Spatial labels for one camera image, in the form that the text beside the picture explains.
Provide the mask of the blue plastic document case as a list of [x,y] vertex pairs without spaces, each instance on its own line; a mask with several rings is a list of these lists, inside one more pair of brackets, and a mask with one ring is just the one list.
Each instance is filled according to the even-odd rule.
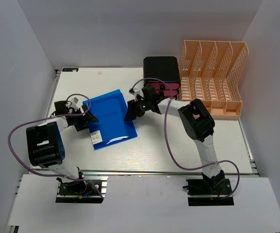
[[119,89],[82,103],[99,120],[88,125],[95,150],[137,137],[133,122],[124,120],[127,105]]

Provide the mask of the black pink drawer organizer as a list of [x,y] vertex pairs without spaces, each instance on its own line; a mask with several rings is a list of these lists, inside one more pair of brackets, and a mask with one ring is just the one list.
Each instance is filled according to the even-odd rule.
[[166,97],[176,100],[181,86],[178,60],[174,56],[149,56],[143,59],[143,77],[155,78],[164,81],[169,85],[163,84],[158,80],[144,80],[144,85],[151,84],[157,93],[164,93]]

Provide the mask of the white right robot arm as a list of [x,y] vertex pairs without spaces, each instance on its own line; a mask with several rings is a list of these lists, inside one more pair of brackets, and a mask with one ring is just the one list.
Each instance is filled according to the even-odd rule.
[[141,90],[131,88],[129,93],[133,99],[127,102],[125,121],[133,121],[142,117],[145,112],[179,117],[187,135],[195,142],[201,161],[204,189],[208,193],[216,193],[221,188],[225,179],[224,172],[218,164],[214,148],[215,122],[203,102],[195,99],[191,102],[173,100],[157,93],[152,85],[143,87]]

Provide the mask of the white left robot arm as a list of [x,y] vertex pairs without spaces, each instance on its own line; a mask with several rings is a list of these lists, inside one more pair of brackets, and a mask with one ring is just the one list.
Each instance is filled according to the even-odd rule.
[[28,127],[26,138],[30,163],[48,168],[57,175],[72,178],[70,188],[81,194],[87,188],[87,181],[82,171],[66,159],[61,132],[70,126],[79,132],[87,129],[88,124],[99,120],[85,105],[78,107],[77,103],[77,98],[55,102],[54,118],[38,126]]

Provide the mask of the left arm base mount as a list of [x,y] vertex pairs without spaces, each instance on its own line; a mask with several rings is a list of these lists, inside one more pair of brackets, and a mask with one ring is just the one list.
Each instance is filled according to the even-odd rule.
[[64,182],[61,178],[56,178],[59,182],[56,203],[81,203],[81,204],[101,204],[105,197],[105,185],[103,180],[90,180],[90,182]]

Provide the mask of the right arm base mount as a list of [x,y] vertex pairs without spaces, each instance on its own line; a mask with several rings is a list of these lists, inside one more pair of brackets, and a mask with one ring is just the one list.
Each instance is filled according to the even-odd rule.
[[233,206],[232,188],[229,179],[225,179],[217,188],[211,189],[203,179],[188,179],[182,187],[187,191],[188,206]]

